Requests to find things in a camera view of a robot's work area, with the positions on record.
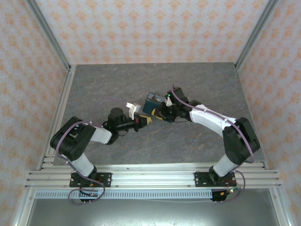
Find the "orange floral pattern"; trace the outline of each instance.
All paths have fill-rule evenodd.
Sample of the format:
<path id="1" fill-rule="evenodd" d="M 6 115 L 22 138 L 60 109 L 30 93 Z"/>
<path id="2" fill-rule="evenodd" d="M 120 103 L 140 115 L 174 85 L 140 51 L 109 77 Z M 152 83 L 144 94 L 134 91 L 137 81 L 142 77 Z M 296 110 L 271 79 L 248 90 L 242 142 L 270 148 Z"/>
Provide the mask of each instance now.
<path id="1" fill-rule="evenodd" d="M 282 0 L 240 71 L 262 148 L 301 222 L 301 5 Z"/>
<path id="2" fill-rule="evenodd" d="M 24 0 L 2 0 L 0 15 L 0 224 L 8 226 L 37 167 L 66 72 Z"/>
<path id="3" fill-rule="evenodd" d="M 268 0 L 37 2 L 71 64 L 114 64 L 235 62 Z"/>

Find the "mounting plate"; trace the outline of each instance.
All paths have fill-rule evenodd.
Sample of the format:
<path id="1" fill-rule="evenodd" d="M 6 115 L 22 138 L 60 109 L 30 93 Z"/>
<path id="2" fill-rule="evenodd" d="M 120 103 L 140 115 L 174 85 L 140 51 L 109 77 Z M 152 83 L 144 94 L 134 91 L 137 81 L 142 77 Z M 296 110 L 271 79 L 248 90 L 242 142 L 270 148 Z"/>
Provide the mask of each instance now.
<path id="1" fill-rule="evenodd" d="M 195 172 L 194 173 L 194 182 L 196 184 L 196 187 L 227 187 L 227 181 L 229 182 L 230 187 L 236 186 L 235 174 L 229 173 L 225 178 L 222 180 L 216 182 L 216 184 L 213 183 L 213 181 L 209 178 L 209 172 Z"/>
<path id="2" fill-rule="evenodd" d="M 95 180 L 103 183 L 105 187 L 111 187 L 112 173 L 96 173 Z M 71 173 L 69 187 L 101 187 L 99 184 L 95 186 L 90 186 L 90 184 L 90 181 L 83 179 L 79 174 Z"/>

